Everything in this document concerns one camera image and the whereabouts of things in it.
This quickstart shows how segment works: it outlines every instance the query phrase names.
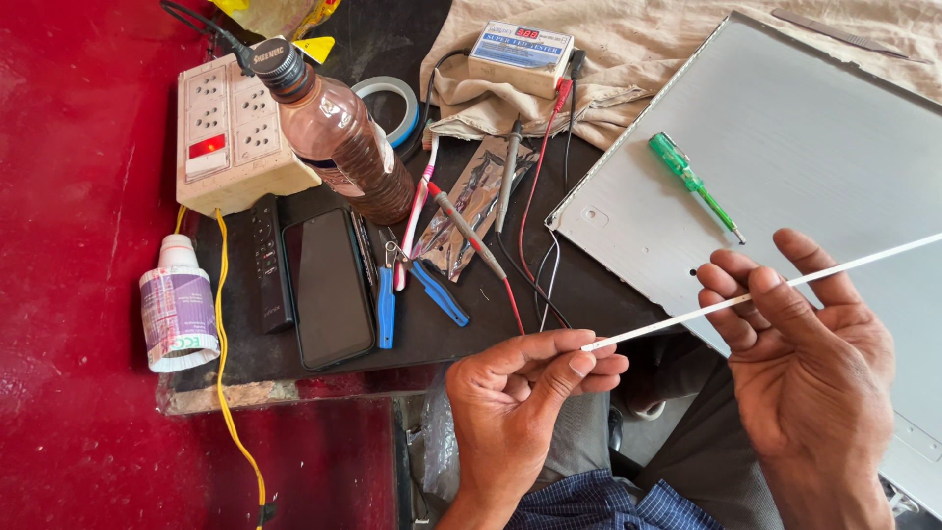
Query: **smartphone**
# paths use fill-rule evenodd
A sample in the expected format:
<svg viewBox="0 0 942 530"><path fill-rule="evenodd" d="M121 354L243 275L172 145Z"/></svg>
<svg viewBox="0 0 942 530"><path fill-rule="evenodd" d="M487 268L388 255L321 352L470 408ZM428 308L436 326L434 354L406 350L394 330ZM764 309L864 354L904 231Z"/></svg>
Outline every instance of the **smartphone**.
<svg viewBox="0 0 942 530"><path fill-rule="evenodd" d="M282 241L304 368L324 370L369 352L373 306L347 210L287 226Z"/></svg>

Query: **remote control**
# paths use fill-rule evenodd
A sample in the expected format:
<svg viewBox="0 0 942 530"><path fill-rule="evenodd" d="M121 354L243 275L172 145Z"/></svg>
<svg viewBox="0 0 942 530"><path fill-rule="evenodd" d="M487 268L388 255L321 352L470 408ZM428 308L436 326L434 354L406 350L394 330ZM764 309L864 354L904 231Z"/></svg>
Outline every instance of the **remote control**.
<svg viewBox="0 0 942 530"><path fill-rule="evenodd" d="M255 272L262 300L262 331L278 333L294 323L284 262L277 197L268 193L252 205Z"/></svg>

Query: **metal panel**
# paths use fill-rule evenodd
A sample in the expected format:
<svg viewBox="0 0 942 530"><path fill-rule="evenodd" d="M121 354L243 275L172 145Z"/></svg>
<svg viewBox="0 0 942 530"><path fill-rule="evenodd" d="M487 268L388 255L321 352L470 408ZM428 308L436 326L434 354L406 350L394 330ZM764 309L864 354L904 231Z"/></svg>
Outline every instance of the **metal panel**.
<svg viewBox="0 0 942 530"><path fill-rule="evenodd" d="M649 149L659 131L690 156L745 247ZM679 315L698 308L690 270L717 248L797 277L771 242L782 226L839 261L942 232L939 145L939 105L734 12L547 223ZM894 408L933 439L942 439L940 263L936 244L850 272L896 340ZM728 355L706 319L688 327ZM924 464L900 486L939 514L942 464L897 457L911 451L894 440L882 472L894 480L894 461Z"/></svg>

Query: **blue checkered shirt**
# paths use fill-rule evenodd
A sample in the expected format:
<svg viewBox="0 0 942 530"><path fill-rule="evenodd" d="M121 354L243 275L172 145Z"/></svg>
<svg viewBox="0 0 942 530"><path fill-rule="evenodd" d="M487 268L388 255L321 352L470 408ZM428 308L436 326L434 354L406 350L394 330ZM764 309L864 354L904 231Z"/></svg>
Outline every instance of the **blue checkered shirt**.
<svg viewBox="0 0 942 530"><path fill-rule="evenodd" d="M566 477L520 500L505 530L722 530L663 480L634 505L611 470Z"/></svg>

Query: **green screwdriver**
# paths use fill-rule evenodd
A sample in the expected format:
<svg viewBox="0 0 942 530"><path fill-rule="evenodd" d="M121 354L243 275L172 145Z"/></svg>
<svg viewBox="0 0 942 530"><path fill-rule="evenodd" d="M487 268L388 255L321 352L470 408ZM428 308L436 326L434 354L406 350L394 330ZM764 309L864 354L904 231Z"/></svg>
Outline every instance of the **green screwdriver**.
<svg viewBox="0 0 942 530"><path fill-rule="evenodd" d="M713 210L713 213L716 213L720 221L726 225L726 228L736 234L736 237L739 238L739 244L746 244L746 239L740 234L736 224L726 215L726 212L717 204L716 199L714 199L713 196L709 194L709 191L707 191L707 188L704 187L704 181L690 169L690 158L684 155L684 152L677 147L677 144L671 140L671 137L667 136L665 133L659 132L651 137L648 144L664 159L664 163L671 168L671 171L684 179L684 185L687 186L688 190L700 193L700 196L704 198L704 201L706 201L706 204Z"/></svg>

